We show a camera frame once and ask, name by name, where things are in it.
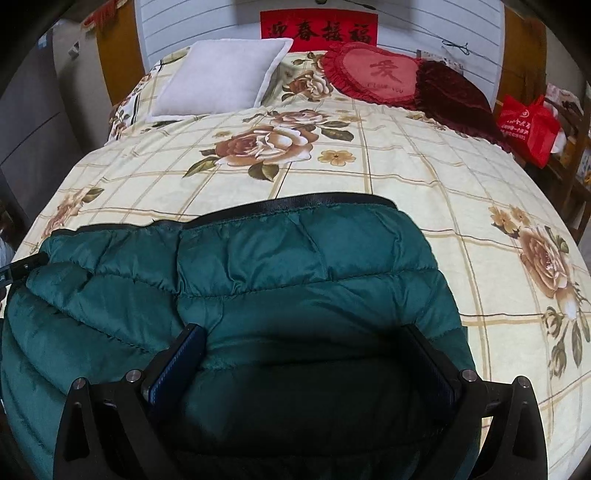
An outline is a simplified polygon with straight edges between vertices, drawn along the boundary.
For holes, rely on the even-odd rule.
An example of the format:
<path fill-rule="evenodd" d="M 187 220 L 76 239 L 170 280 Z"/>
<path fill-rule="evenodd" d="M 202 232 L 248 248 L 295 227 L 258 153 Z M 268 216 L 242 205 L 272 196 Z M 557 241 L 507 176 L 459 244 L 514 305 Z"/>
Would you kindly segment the dark green quilted puffer jacket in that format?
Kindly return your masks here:
<path fill-rule="evenodd" d="M 8 295 L 1 387 L 33 472 L 51 475 L 66 390 L 145 365 L 189 323 L 204 328 L 204 377 L 188 418 L 219 432 L 221 402 L 256 361 L 308 342 L 359 340 L 412 324 L 459 368 L 473 366 L 431 246 L 387 199 L 326 193 L 242 205 L 187 223 L 52 233 L 49 262 Z"/>

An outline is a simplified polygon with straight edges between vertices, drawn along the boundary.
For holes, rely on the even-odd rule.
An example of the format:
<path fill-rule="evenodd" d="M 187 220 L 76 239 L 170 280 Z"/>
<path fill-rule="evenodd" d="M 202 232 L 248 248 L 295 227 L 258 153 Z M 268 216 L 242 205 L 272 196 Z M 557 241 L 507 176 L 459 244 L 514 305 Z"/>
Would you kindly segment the floral checked cream bedsheet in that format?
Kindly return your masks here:
<path fill-rule="evenodd" d="M 65 177 L 18 256 L 61 227 L 188 221 L 305 193 L 389 198 L 429 240 L 478 372 L 531 379 L 549 475 L 570 477 L 590 446 L 590 275 L 560 215 L 514 157 L 422 113 L 335 91 L 315 52 L 283 59 L 259 109 L 149 121 L 185 56 L 164 57 L 140 80 L 108 142 Z"/>

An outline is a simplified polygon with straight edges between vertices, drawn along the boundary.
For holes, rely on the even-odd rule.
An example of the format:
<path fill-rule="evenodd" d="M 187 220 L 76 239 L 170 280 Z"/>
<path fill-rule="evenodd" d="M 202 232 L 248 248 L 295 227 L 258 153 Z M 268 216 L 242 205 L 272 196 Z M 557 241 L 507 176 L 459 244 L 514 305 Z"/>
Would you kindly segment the grey wardrobe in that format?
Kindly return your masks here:
<path fill-rule="evenodd" d="M 58 21 L 1 97 L 1 200 L 24 226 L 73 166 L 106 142 L 110 111 L 94 36 Z"/>

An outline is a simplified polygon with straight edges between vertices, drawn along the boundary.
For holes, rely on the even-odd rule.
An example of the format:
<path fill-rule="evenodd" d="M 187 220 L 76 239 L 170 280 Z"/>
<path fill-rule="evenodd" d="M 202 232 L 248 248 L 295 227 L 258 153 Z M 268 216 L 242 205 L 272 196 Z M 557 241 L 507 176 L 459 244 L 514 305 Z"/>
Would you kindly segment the wooden shelf rack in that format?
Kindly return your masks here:
<path fill-rule="evenodd" d="M 548 169 L 554 175 L 550 188 L 550 201 L 566 224 L 576 244 L 579 244 L 590 220 L 590 189 L 577 173 L 583 163 L 583 154 L 590 147 L 590 93 L 586 92 L 583 110 L 565 107 L 546 97 L 545 101 L 562 115 L 574 133 L 560 157 L 552 155 Z"/>

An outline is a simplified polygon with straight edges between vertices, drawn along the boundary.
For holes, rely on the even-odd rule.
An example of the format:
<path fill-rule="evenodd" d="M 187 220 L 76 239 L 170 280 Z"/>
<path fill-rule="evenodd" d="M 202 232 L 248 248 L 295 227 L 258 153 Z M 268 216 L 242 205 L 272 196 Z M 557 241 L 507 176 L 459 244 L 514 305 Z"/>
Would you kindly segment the red shopping bag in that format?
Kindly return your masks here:
<path fill-rule="evenodd" d="M 559 120 L 544 103 L 544 95 L 529 105 L 506 95 L 497 119 L 497 125 L 511 149 L 524 161 L 540 169 L 547 165 L 561 128 Z"/>

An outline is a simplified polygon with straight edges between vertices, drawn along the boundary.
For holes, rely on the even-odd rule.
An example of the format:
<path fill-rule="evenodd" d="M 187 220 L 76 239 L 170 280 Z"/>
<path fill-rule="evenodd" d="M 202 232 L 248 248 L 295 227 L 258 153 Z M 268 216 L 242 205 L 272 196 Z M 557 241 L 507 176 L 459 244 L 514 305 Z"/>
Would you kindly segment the white square pillow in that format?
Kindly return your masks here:
<path fill-rule="evenodd" d="M 191 45 L 157 95 L 150 122 L 259 107 L 294 40 L 219 39 Z"/>

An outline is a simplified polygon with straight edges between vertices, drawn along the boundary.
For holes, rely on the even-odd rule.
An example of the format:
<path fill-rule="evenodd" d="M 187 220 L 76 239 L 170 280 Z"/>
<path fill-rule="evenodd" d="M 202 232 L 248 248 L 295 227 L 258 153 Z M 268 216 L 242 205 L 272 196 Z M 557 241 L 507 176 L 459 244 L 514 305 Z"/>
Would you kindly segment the dark red velvet cushion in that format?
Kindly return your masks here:
<path fill-rule="evenodd" d="M 484 93 L 463 75 L 436 61 L 420 63 L 415 105 L 427 117 L 459 133 L 488 140 L 506 152 L 506 143 Z"/>

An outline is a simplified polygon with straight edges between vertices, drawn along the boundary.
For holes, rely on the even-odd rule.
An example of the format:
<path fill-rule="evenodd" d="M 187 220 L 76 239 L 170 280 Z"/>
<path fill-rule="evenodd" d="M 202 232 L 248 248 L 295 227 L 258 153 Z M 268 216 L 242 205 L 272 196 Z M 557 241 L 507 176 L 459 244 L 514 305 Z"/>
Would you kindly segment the red heart-shaped cushion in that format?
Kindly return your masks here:
<path fill-rule="evenodd" d="M 416 109 L 421 60 L 362 42 L 334 45 L 321 60 L 329 83 L 367 103 Z"/>

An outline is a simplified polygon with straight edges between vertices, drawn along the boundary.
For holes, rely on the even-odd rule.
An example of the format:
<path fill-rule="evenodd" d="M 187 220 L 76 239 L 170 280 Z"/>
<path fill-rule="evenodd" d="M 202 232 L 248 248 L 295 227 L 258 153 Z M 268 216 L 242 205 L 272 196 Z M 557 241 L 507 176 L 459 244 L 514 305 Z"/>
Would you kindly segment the red Chinese banner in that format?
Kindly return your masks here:
<path fill-rule="evenodd" d="M 261 11 L 260 37 L 291 39 L 290 52 L 329 50 L 332 45 L 377 45 L 378 16 L 358 10 L 303 8 Z"/>

